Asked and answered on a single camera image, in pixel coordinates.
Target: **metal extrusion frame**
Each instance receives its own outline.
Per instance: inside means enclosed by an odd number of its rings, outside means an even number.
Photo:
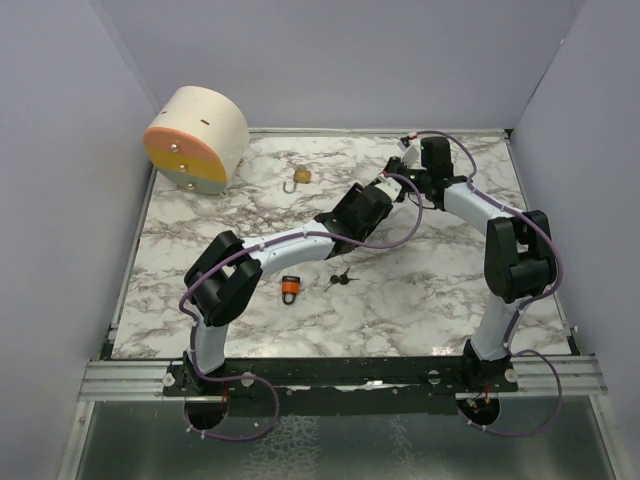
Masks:
[[[564,396],[605,395],[607,387],[595,357],[559,355],[547,357],[558,370]],[[495,394],[498,398],[553,397],[557,395],[556,381],[549,367],[539,358],[514,358],[513,367],[518,374],[517,392]],[[184,401],[185,397],[165,397],[162,394],[162,378],[170,364],[182,361],[168,360],[115,360],[89,362],[82,381],[81,402],[135,402],[135,401]],[[299,385],[291,385],[295,391]],[[354,389],[362,385],[353,385]],[[473,396],[460,393],[457,398]],[[221,402],[222,397],[192,397],[190,402]]]

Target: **marble surface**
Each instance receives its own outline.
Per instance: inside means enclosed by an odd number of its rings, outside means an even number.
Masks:
[[[462,138],[475,154],[476,184],[523,208],[502,138]],[[187,346],[190,320],[177,309],[182,278],[216,234],[240,237],[299,226],[330,211],[351,183],[370,182],[398,155],[396,140],[365,137],[264,137],[252,139],[226,194],[199,196],[158,175],[140,238],[117,332],[114,358],[178,357]],[[458,174],[470,165],[454,149]],[[294,194],[282,191],[296,166],[312,182]],[[369,237],[402,238],[417,207],[396,204]],[[425,211],[415,237],[390,251],[357,249],[329,261],[282,272],[302,278],[293,306],[281,301],[281,274],[262,279],[245,313],[230,328],[227,356],[396,356],[459,354],[478,326],[488,287],[482,275],[484,238],[458,218]],[[329,277],[350,267],[357,278],[326,290]],[[513,348],[567,353],[553,299],[532,306]]]

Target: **small padlock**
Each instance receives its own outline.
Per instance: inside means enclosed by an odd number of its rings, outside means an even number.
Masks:
[[[293,181],[296,183],[310,183],[311,171],[304,167],[297,167],[293,174]]]
[[[296,297],[300,292],[300,277],[293,275],[285,275],[282,277],[282,303],[285,305],[293,305]]]

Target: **cylindrical container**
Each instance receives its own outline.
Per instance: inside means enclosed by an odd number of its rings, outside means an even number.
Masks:
[[[144,132],[151,162],[188,190],[214,194],[227,186],[249,144],[249,128],[227,97],[179,88]]]

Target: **white enclosure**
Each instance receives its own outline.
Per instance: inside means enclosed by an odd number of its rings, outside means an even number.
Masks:
[[[635,0],[4,2],[0,476],[56,474],[140,211],[142,134],[183,85],[254,128],[515,127],[637,462],[639,20]]]

